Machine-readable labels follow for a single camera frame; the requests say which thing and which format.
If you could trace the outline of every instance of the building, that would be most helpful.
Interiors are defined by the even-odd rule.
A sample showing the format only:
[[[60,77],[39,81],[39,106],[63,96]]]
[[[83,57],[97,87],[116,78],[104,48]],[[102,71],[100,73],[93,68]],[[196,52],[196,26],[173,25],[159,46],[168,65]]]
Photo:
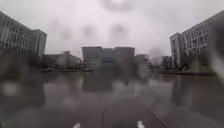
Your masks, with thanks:
[[[114,68],[114,49],[104,48],[102,55],[102,69]]]
[[[146,55],[146,54],[136,55],[135,56],[135,63],[137,65],[138,70],[148,69],[148,55]]]
[[[134,59],[135,48],[132,47],[115,47],[115,61],[123,61],[125,59]]]
[[[114,60],[117,68],[123,73],[132,73],[135,62],[135,49],[132,47],[115,47]]]
[[[74,68],[81,64],[81,59],[71,55],[69,51],[61,54],[46,54],[44,64],[48,68]]]
[[[224,18],[224,11],[183,33],[177,33],[170,37],[173,67],[180,67],[182,65],[182,55],[200,56],[206,54],[208,43],[210,43],[208,42],[209,33],[211,33],[209,29],[210,24],[221,18]]]
[[[102,47],[82,47],[83,61],[91,69],[98,69],[102,64]]]
[[[0,11],[0,53],[7,50],[42,57],[47,34],[22,25]]]

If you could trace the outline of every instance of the white building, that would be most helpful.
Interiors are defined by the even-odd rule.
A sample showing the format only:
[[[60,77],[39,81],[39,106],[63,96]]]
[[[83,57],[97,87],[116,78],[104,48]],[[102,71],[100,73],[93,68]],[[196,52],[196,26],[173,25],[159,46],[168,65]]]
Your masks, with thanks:
[[[224,11],[210,17],[209,19],[193,26],[192,28],[177,33],[170,37],[173,64],[181,66],[181,55],[201,55],[206,52],[208,37],[211,33],[210,24],[218,19],[224,18]]]
[[[42,57],[46,39],[46,33],[37,29],[31,30],[0,11],[0,53],[11,50]]]

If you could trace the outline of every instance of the overcast sky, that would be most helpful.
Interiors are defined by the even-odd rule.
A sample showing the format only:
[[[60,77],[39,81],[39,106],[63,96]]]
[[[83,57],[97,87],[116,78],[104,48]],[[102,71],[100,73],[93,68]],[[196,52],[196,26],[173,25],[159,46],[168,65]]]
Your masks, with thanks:
[[[130,0],[131,9],[114,11],[102,1],[0,0],[0,10],[46,32],[46,53],[70,50],[81,57],[82,46],[132,46],[136,53],[170,55],[170,35],[224,9],[224,0]]]

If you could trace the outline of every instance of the wet pavement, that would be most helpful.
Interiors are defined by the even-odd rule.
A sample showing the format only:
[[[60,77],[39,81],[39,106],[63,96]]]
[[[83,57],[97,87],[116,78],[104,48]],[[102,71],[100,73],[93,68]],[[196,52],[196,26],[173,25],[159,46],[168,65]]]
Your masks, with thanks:
[[[136,128],[139,120],[146,128],[224,127],[215,76],[45,73],[0,87],[2,128]]]

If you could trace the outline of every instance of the cloud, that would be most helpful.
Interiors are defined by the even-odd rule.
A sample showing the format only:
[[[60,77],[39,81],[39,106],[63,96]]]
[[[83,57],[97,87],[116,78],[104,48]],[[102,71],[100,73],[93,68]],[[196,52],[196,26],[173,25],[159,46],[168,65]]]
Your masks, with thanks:
[[[70,50],[81,56],[81,47],[133,46],[137,53],[155,47],[170,54],[169,36],[207,19],[224,7],[223,0],[132,0],[128,11],[105,9],[102,0],[0,0],[1,11],[30,28],[48,34],[46,53]],[[126,31],[113,37],[117,24]],[[85,28],[91,32],[85,36]]]

